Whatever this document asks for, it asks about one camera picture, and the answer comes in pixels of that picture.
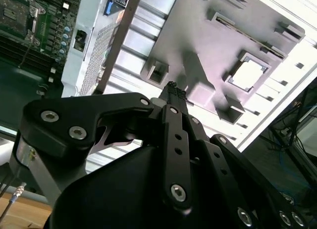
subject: green circuit board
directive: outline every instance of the green circuit board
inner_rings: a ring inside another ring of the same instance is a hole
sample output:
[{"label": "green circuit board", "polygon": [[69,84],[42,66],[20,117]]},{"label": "green circuit board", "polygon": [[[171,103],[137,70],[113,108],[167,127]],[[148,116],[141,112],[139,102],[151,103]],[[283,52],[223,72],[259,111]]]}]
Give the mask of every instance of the green circuit board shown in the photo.
[{"label": "green circuit board", "polygon": [[2,46],[3,52],[10,48],[2,36],[51,58],[62,70],[79,4],[80,0],[0,0],[0,56]]}]

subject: bolt head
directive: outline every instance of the bolt head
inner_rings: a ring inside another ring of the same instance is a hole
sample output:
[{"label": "bolt head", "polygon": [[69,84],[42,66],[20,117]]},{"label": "bolt head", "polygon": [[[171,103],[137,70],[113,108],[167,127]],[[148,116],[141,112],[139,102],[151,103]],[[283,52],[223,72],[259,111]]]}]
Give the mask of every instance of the bolt head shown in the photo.
[{"label": "bolt head", "polygon": [[238,208],[238,216],[240,220],[247,226],[251,227],[252,226],[252,220],[249,214],[242,208]]},{"label": "bolt head", "polygon": [[173,107],[170,107],[170,111],[172,111],[174,114],[177,114],[177,113],[178,113],[177,109],[175,109],[175,108],[173,108]]},{"label": "bolt head", "polygon": [[301,227],[305,226],[302,219],[296,213],[292,212],[292,216],[298,225],[300,225]]},{"label": "bolt head", "polygon": [[184,202],[186,199],[186,192],[183,189],[182,186],[174,184],[171,187],[171,193],[173,197],[178,201],[178,202]]},{"label": "bolt head", "polygon": [[195,117],[193,117],[192,120],[194,121],[195,124],[199,124],[199,120],[196,119]]},{"label": "bolt head", "polygon": [[291,224],[291,221],[290,221],[289,218],[285,215],[285,213],[283,213],[282,211],[280,211],[280,212],[279,212],[279,215],[280,215],[282,221],[283,221],[286,225],[288,225],[288,226],[291,226],[291,225],[292,225],[292,224]]},{"label": "bolt head", "polygon": [[53,123],[59,120],[59,116],[58,114],[56,114],[54,111],[44,111],[41,113],[41,118],[45,121],[45,122],[49,122],[49,123]]},{"label": "bolt head", "polygon": [[223,143],[223,144],[227,144],[227,140],[223,137],[219,137],[219,140]]},{"label": "bolt head", "polygon": [[149,102],[146,99],[141,99],[141,103],[144,105],[149,105]]},{"label": "bolt head", "polygon": [[74,126],[69,129],[69,135],[76,140],[83,140],[87,136],[85,129],[79,126]]}]

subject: metal frame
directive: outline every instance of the metal frame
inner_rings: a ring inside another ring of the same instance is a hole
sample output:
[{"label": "metal frame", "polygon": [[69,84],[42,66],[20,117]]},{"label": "metal frame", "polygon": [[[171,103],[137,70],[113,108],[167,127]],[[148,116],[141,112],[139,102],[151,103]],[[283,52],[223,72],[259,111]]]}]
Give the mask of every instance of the metal frame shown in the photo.
[{"label": "metal frame", "polygon": [[127,4],[121,24],[119,25],[109,55],[106,59],[105,71],[103,73],[102,79],[97,85],[96,90],[94,91],[94,94],[103,94],[105,92],[107,82],[110,78],[113,67],[121,50],[121,46],[123,45],[124,39],[128,33],[129,27],[131,25],[132,19],[137,10],[139,2],[140,0],[129,0]]}]

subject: gray metal plate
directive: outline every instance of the gray metal plate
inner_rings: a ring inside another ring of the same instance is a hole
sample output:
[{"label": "gray metal plate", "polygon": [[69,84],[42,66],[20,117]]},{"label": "gray metal plate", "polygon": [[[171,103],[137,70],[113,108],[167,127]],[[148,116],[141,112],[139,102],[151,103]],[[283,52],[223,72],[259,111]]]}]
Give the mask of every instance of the gray metal plate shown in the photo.
[{"label": "gray metal plate", "polygon": [[[194,52],[199,56],[208,81],[216,89],[212,101],[203,108],[213,113],[216,113],[216,108],[227,109],[229,106],[226,95],[239,100],[243,105],[281,63],[281,60],[261,52],[259,43],[212,20],[210,15],[212,11],[219,12],[233,21],[235,28],[254,40],[276,47],[285,57],[298,42],[290,41],[275,30],[283,22],[304,32],[299,26],[259,0],[244,1],[246,2],[241,3],[242,8],[238,8],[228,0],[177,0],[141,72],[141,78],[159,88],[163,88],[168,81],[176,81],[185,89],[189,83],[188,78],[192,79],[195,76],[195,70],[192,70],[190,75],[186,74],[183,62],[186,52]],[[271,66],[250,92],[224,81],[229,74],[232,74],[244,51]],[[161,83],[148,79],[153,58],[169,65],[168,75]]]}]

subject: metal rod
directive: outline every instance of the metal rod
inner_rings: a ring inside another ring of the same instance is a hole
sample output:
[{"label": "metal rod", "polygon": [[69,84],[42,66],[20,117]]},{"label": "metal rod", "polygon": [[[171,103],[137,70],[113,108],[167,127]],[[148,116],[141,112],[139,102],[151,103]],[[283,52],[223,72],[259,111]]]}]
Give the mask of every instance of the metal rod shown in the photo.
[{"label": "metal rod", "polygon": [[295,124],[294,124],[294,127],[293,127],[293,130],[292,130],[292,135],[291,135],[291,138],[289,140],[289,146],[292,146],[293,145],[293,142],[294,142],[294,137],[295,137],[295,134],[296,134],[296,131],[297,131],[297,126],[299,124],[299,120],[301,119],[301,115],[303,113],[303,110],[304,110],[304,103],[305,103],[305,100],[306,100],[306,96],[307,96],[307,93],[308,93],[308,88],[305,89],[304,91],[304,94],[303,94],[303,97],[302,97],[302,100],[301,100],[301,106],[299,107],[299,110],[297,112],[297,116],[296,116],[296,119],[295,119]]},{"label": "metal rod", "polygon": [[277,147],[282,147],[282,145],[279,145],[277,144],[276,142],[272,141],[271,139],[268,139],[267,137],[264,137],[262,135],[259,135],[259,138],[261,138],[262,140],[274,145],[274,146],[277,146]]}]

